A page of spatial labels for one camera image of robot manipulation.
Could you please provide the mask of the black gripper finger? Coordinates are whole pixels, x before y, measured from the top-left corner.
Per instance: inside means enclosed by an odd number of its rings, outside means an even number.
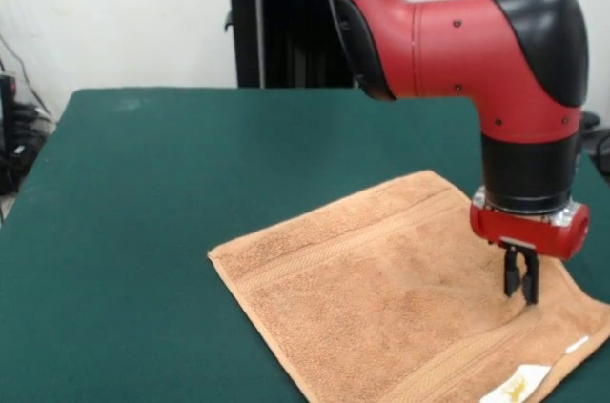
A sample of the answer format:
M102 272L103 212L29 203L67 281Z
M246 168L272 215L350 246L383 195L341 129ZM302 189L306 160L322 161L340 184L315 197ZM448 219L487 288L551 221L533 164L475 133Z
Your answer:
M522 278L522 292L527 306L539 302L539 257L534 250L522 252L526 273Z
M516 245L503 244L504 254L504 282L503 290L507 297L511 297L521 285L520 270L518 267L519 248Z

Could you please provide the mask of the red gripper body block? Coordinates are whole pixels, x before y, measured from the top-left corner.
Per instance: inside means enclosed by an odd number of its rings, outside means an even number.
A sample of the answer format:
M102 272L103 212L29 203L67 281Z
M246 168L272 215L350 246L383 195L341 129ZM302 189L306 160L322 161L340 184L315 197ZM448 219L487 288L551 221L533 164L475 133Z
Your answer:
M497 209L479 187L472 198L470 225L474 234L493 244L509 244L538 254L569 260L584 243L589 226L589 208L569 200L556 212L519 215Z

